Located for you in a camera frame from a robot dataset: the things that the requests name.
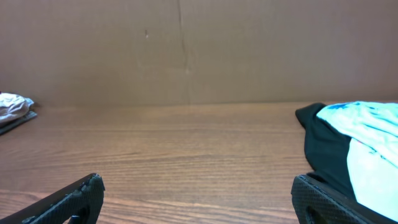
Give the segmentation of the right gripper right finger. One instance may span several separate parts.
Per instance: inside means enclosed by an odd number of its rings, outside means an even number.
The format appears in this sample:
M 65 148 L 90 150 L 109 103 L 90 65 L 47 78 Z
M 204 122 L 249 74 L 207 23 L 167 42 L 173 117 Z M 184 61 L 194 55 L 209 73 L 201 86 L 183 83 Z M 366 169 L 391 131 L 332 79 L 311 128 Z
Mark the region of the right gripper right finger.
M 397 224 L 307 175 L 294 178 L 291 195 L 300 224 Z

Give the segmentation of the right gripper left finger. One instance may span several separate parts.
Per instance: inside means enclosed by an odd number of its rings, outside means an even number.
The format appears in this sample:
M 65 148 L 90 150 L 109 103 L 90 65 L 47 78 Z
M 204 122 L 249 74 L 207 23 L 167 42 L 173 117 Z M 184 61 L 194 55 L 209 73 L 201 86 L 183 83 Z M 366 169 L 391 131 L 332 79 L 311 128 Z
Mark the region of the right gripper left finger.
M 1 223 L 95 224 L 103 205 L 104 191 L 101 176 L 92 173 L 1 219 Z

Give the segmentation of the black t-shirt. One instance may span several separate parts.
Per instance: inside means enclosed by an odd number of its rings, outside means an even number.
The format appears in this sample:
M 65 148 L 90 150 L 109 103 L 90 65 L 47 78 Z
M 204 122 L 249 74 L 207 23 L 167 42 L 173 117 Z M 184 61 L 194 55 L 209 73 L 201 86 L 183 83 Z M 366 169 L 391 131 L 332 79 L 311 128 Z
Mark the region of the black t-shirt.
M 6 134 L 7 132 L 13 130 L 14 128 L 34 119 L 36 117 L 37 117 L 37 113 L 35 111 L 30 111 L 20 118 L 10 121 L 6 124 L 2 124 L 1 130 L 0 130 L 0 135 Z

